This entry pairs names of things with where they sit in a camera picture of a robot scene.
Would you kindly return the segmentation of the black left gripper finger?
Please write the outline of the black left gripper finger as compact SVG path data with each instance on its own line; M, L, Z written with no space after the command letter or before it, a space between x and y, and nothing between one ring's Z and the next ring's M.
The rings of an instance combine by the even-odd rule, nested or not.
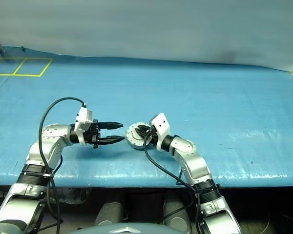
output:
M107 136L107 137L103 137L103 138L100 137L97 140L97 145L114 144L114 143L120 142L124 139L125 139L124 136Z
M107 129L107 130L115 130L118 128L122 128L124 125L119 122L113 122L113 121L106 121L106 122L99 122L98 128L101 129Z

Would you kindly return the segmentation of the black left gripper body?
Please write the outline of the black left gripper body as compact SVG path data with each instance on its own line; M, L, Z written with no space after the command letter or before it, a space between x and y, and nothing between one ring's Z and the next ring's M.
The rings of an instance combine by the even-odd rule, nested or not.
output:
M84 132L84 141L86 144L90 144L94 149L99 147L100 129L98 120L94 119L89 128Z

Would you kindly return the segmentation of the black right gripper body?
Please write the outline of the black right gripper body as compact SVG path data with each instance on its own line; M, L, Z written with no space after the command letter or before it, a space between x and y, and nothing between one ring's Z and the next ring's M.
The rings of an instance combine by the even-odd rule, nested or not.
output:
M145 137L144 141L146 142L146 144L158 143L157 130L154 125L150 126L150 130L148 131L148 135Z

